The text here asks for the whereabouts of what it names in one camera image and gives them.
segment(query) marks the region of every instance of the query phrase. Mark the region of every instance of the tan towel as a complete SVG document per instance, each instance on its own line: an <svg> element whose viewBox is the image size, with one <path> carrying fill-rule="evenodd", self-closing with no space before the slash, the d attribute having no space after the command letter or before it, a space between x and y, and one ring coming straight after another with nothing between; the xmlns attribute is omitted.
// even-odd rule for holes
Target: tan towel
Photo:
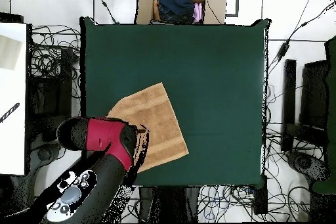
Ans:
<svg viewBox="0 0 336 224"><path fill-rule="evenodd" d="M189 153L162 83L124 97L110 110L107 117L122 119L139 129L144 125L150 131L147 155L138 172L182 158Z"/></svg>

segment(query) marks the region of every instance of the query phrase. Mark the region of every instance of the green tablecloth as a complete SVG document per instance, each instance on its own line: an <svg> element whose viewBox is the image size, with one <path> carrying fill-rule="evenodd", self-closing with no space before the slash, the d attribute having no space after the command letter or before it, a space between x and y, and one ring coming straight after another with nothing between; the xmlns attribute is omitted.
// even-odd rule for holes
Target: green tablecloth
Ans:
<svg viewBox="0 0 336 224"><path fill-rule="evenodd" d="M85 115L105 116L119 99L163 82L189 150L139 173L136 185L260 183L267 23L99 26L85 19Z"/></svg>

